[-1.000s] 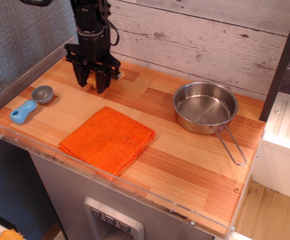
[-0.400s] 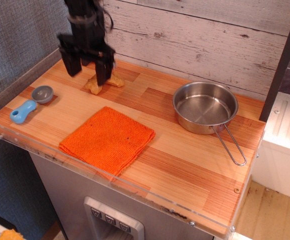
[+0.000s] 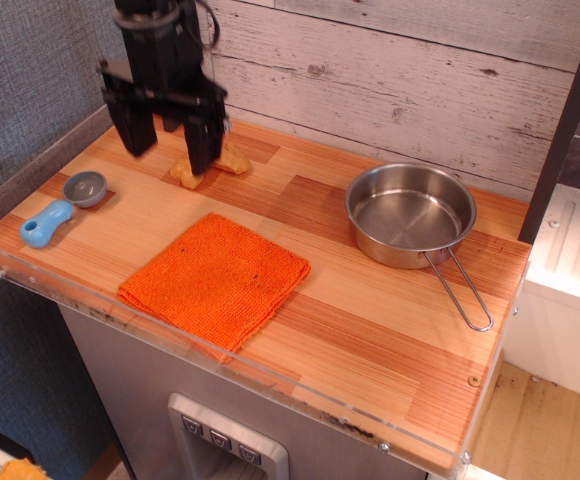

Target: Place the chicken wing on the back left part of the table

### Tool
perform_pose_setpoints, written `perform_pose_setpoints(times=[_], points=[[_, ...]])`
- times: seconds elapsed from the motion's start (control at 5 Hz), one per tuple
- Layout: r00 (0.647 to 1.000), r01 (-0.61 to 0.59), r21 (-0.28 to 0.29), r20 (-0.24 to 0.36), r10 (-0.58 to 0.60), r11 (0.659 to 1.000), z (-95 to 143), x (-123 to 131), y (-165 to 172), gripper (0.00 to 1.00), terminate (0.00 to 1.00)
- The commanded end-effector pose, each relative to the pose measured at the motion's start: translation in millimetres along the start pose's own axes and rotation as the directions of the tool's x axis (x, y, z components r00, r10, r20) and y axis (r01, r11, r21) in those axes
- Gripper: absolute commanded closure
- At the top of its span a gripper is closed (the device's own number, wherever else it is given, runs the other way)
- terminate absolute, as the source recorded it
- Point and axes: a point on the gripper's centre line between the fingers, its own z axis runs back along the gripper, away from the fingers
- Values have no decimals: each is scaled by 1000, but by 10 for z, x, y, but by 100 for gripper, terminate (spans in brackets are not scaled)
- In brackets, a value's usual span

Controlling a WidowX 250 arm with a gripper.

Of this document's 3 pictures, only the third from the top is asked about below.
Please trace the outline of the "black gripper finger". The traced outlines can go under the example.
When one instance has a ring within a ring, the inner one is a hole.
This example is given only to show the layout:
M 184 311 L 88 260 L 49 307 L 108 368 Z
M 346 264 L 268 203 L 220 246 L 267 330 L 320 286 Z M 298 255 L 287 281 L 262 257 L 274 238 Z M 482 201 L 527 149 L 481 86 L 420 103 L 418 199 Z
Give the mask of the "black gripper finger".
M 103 90 L 102 94 L 126 150 L 134 157 L 145 154 L 157 142 L 152 112 L 119 92 Z
M 189 160 L 194 175 L 204 174 L 221 156 L 225 134 L 225 106 L 214 103 L 183 121 Z

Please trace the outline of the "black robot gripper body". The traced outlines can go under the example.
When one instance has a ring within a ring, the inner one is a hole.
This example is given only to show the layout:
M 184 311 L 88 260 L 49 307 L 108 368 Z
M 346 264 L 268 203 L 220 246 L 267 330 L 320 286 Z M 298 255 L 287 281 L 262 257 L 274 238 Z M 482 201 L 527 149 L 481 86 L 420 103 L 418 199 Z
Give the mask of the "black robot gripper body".
M 204 53 L 220 35 L 218 20 L 206 43 L 196 14 L 115 14 L 125 60 L 102 60 L 103 90 L 119 92 L 158 114 L 172 129 L 193 113 L 223 102 L 227 91 L 203 73 Z

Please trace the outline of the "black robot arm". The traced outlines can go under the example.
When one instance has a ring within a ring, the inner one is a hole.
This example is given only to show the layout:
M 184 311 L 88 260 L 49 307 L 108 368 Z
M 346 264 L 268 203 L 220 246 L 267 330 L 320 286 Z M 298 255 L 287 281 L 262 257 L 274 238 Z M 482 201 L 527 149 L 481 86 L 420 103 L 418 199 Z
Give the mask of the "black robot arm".
M 202 41 L 197 7 L 213 21 Z M 221 156 L 228 117 L 227 91 L 203 73 L 204 52 L 220 28 L 204 1 L 117 1 L 113 19 L 122 33 L 125 61 L 102 60 L 103 99 L 125 148 L 135 157 L 157 142 L 154 117 L 168 132 L 182 127 L 191 171 L 204 174 Z

